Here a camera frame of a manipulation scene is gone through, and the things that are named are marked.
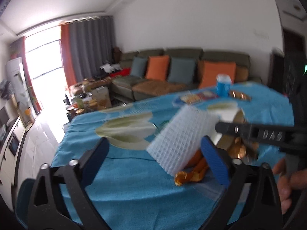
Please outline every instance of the orange pillow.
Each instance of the orange pillow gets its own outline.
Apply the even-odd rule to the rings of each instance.
[[[168,65],[168,55],[149,57],[146,79],[165,81]]]
[[[235,62],[209,62],[205,61],[203,70],[203,79],[199,88],[216,85],[216,76],[218,74],[227,74],[230,76],[231,83],[234,82]]]
[[[237,66],[237,68],[235,70],[234,82],[235,83],[245,82],[245,81],[247,81],[248,76],[249,76],[249,71],[248,71],[247,67]]]

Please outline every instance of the blue cup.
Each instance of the blue cup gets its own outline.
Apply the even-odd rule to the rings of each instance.
[[[216,77],[216,93],[220,97],[228,97],[231,79],[229,75],[218,74]]]

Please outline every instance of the blue gripper pad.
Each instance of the blue gripper pad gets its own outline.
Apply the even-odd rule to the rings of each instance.
[[[208,136],[204,136],[201,140],[201,151],[215,179],[217,179],[219,184],[225,185],[225,187],[228,188],[230,184],[228,167],[218,154],[217,148]]]

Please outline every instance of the red cloth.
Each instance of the red cloth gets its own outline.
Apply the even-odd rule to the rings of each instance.
[[[61,54],[67,86],[77,83],[69,42],[69,25],[61,24]]]
[[[117,72],[117,73],[111,73],[110,74],[110,77],[114,78],[114,77],[117,77],[119,75],[121,76],[128,76],[130,74],[130,70],[131,68],[124,68],[123,70],[121,70],[120,72]]]

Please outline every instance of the gray curtain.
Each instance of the gray curtain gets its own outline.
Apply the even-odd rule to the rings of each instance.
[[[99,74],[99,67],[112,62],[115,47],[113,17],[74,21],[69,25],[70,50],[76,80]]]

